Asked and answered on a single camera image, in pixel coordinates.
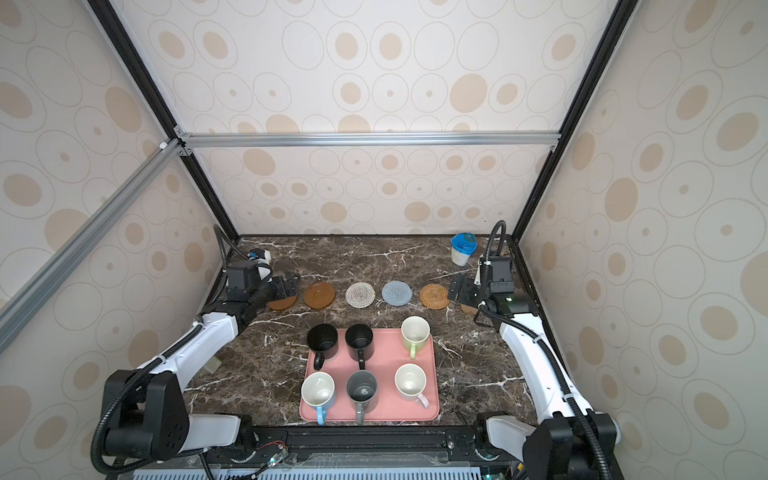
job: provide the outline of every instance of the patterned wall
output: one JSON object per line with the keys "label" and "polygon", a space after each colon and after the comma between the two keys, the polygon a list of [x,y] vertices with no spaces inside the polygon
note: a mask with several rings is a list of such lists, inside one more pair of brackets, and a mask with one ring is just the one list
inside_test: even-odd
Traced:
{"label": "patterned wall", "polygon": [[629,479],[765,478],[768,3],[634,18],[522,242]]}
{"label": "patterned wall", "polygon": [[0,308],[164,135],[72,0],[0,2]]}
{"label": "patterned wall", "polygon": [[103,478],[104,381],[189,328],[220,266],[213,218],[172,161],[0,355],[0,478]]}
{"label": "patterned wall", "polygon": [[557,130],[615,0],[114,0],[187,131]]}
{"label": "patterned wall", "polygon": [[547,145],[199,149],[241,233],[487,233],[514,225]]}

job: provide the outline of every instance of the brown coaster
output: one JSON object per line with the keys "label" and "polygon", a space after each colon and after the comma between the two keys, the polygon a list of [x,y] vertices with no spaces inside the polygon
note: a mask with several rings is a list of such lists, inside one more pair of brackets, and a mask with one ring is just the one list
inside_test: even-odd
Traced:
{"label": "brown coaster", "polygon": [[437,283],[430,283],[422,288],[419,298],[422,305],[432,310],[444,309],[448,306],[448,289]]}
{"label": "brown coaster", "polygon": [[273,302],[269,302],[266,306],[272,310],[275,310],[276,312],[282,312],[283,310],[288,310],[290,307],[292,307],[298,299],[298,295],[289,296],[282,300],[274,300]]}
{"label": "brown coaster", "polygon": [[313,283],[304,290],[304,303],[315,310],[326,308],[335,298],[336,291],[328,282]]}

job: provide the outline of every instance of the gray mug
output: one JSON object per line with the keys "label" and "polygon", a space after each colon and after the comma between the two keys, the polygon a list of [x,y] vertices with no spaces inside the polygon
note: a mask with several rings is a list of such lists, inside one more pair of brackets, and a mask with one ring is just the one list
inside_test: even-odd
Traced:
{"label": "gray mug", "polygon": [[373,410],[379,402],[376,387],[376,377],[368,370],[358,370],[346,381],[346,394],[355,406],[357,425],[362,425],[366,412]]}

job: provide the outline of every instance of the pink mug handle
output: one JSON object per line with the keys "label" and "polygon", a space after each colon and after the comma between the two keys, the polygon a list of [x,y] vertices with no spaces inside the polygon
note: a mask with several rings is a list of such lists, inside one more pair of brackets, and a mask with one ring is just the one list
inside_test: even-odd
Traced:
{"label": "pink mug handle", "polygon": [[419,393],[419,401],[425,409],[429,408],[429,400],[427,400],[423,393]]}

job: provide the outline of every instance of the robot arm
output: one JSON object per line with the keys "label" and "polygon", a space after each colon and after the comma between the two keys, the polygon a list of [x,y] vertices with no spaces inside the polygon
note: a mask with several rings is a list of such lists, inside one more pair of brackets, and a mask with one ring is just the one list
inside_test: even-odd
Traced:
{"label": "robot arm", "polygon": [[522,460],[532,480],[621,479],[613,455],[621,438],[618,425],[592,409],[554,355],[535,306],[526,294],[515,292],[512,258],[502,257],[501,247],[491,254],[499,227],[500,245],[504,242],[501,221],[488,239],[476,281],[457,274],[449,299],[477,308],[477,316],[488,317],[492,325],[486,326],[493,326],[509,345],[531,391],[538,426],[503,412],[479,415],[475,427],[480,443]]}
{"label": "robot arm", "polygon": [[[269,252],[252,250],[251,256],[230,263],[227,299],[206,305],[172,347],[136,370],[118,370],[107,379],[102,419],[91,446],[91,461],[99,472],[126,472],[214,446],[230,447],[232,458],[251,454],[249,417],[188,415],[182,394],[200,368],[241,334],[268,302],[296,295],[298,275],[273,276]],[[102,455],[141,461],[113,468]]]}

